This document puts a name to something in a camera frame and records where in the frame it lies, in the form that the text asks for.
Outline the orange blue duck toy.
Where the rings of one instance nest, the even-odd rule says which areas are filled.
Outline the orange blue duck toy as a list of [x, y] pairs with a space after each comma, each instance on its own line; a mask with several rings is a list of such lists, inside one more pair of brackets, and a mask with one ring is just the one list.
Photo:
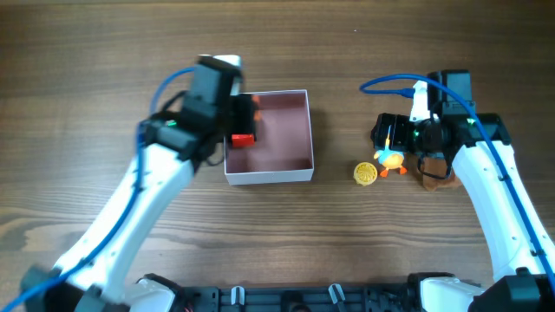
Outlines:
[[391, 150], [389, 143], [390, 138], [387, 136], [384, 148], [378, 149], [374, 154], [374, 159], [383, 167], [379, 172], [379, 176], [382, 178], [387, 178], [390, 170], [398, 170], [401, 175], [408, 172], [408, 169], [403, 165], [405, 160], [404, 154]]

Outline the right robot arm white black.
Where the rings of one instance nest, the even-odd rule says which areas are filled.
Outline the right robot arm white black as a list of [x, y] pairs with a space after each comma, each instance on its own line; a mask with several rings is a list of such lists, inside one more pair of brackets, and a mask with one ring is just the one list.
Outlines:
[[410, 115], [379, 114], [371, 132], [380, 164], [388, 156], [412, 154], [445, 161], [435, 179], [455, 175], [465, 187], [486, 238], [493, 267], [487, 289], [446, 273], [409, 277], [404, 309], [413, 311], [552, 311], [554, 243], [520, 179], [512, 139], [497, 114], [479, 114], [466, 70], [426, 76], [386, 75], [363, 83], [411, 80], [394, 90], [413, 102]]

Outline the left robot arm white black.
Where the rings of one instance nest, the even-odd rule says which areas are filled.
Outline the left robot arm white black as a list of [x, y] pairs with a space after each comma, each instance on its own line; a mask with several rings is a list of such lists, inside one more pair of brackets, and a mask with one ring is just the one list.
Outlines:
[[182, 288], [146, 275], [125, 279], [163, 211], [233, 136], [256, 140], [257, 107], [243, 93], [238, 55], [200, 55], [156, 89], [149, 116], [136, 128], [135, 155], [95, 221], [51, 270], [31, 267], [11, 311], [180, 311]]

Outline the white cardboard box pink inside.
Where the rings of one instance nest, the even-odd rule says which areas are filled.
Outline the white cardboard box pink inside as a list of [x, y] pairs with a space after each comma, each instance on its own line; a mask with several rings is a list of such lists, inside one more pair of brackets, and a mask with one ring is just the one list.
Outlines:
[[253, 146], [227, 145], [225, 177], [230, 185], [305, 182], [313, 177], [310, 104], [305, 89], [253, 92], [258, 104]]

